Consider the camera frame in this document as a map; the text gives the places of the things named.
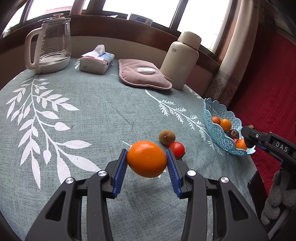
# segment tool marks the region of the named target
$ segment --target tissue box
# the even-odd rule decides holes
[[[81,56],[79,70],[95,74],[104,74],[112,65],[114,57],[114,54],[105,52],[104,45],[98,45],[94,51]]]
[[[137,23],[142,23],[148,26],[151,26],[152,24],[152,19],[140,16],[137,14],[133,14],[133,13],[129,14],[126,20],[135,21]]]

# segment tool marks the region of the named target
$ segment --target ribbed blue pad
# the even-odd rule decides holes
[[[173,161],[172,155],[168,149],[165,152],[165,156],[168,162],[168,172],[170,174],[170,181],[172,183],[174,193],[177,194],[177,197],[180,197],[181,196],[180,178],[179,178],[175,163]]]
[[[114,185],[113,185],[113,195],[114,197],[117,197],[117,195],[121,191],[121,187],[123,184],[124,176],[126,174],[126,168],[128,166],[128,163],[126,162],[126,155],[128,151],[125,150],[122,159],[120,160],[120,164],[118,166],[117,172],[115,174],[114,178]]]

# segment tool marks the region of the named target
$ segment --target window glass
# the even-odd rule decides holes
[[[20,18],[22,16],[22,12],[24,11],[25,5],[26,4],[24,4],[21,8],[18,9],[18,11],[16,11],[16,13],[12,16],[11,20],[8,22],[4,31],[20,23]]]
[[[169,27],[179,0],[106,0],[103,11],[134,13]]]
[[[178,31],[197,34],[202,39],[201,44],[213,51],[228,5],[229,0],[189,0]]]
[[[86,0],[83,9],[86,9],[90,0]],[[71,10],[74,0],[34,0],[27,20],[53,12]]]

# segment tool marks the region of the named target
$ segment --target scalloped basket rim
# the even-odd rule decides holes
[[[234,114],[232,111],[228,111],[227,108],[226,108],[226,106],[223,105],[223,104],[220,104],[219,101],[217,101],[217,100],[212,101],[211,98],[206,98],[206,99],[204,99],[204,108],[205,108],[205,110],[210,114],[211,117],[212,117],[212,113],[211,113],[211,112],[207,109],[207,107],[206,107],[206,103],[209,103],[209,102],[211,102],[212,104],[216,104],[216,103],[217,103],[219,106],[221,106],[221,107],[223,107],[223,108],[225,109],[225,114],[231,113],[231,114],[234,116],[234,118],[238,119],[238,120],[240,121],[240,126],[239,126],[239,128],[238,128],[237,131],[240,133],[240,130],[242,129],[242,121],[241,121],[239,118],[235,117],[235,114]],[[214,126],[218,126],[218,127],[220,128],[220,130],[224,133],[225,137],[226,137],[227,139],[230,139],[230,140],[234,143],[234,146],[235,146],[235,142],[234,142],[234,140],[225,134],[224,130],[222,129],[222,127],[221,127],[219,124],[217,124],[217,123],[212,123],[212,124],[213,124]],[[245,151],[244,149],[238,149],[238,148],[236,148],[236,147],[235,147],[235,149],[236,149],[236,150],[241,150],[241,151],[243,151],[243,152],[245,153],[244,156],[252,155],[252,154],[254,154],[254,153],[256,152],[255,147],[253,147],[253,148],[248,148],[249,151],[253,150],[253,152],[251,151],[252,153],[249,153],[249,154],[248,154],[247,151]]]

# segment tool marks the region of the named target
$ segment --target lattice basket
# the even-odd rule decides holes
[[[251,155],[256,151],[255,147],[248,148],[246,151],[243,149],[237,149],[234,140],[223,131],[222,127],[212,122],[212,116],[230,120],[232,124],[231,128],[238,131],[240,139],[243,138],[240,133],[242,122],[239,118],[235,117],[233,112],[227,111],[225,105],[219,104],[216,100],[212,102],[211,98],[204,100],[204,117],[207,130],[215,143],[223,150],[237,156]]]

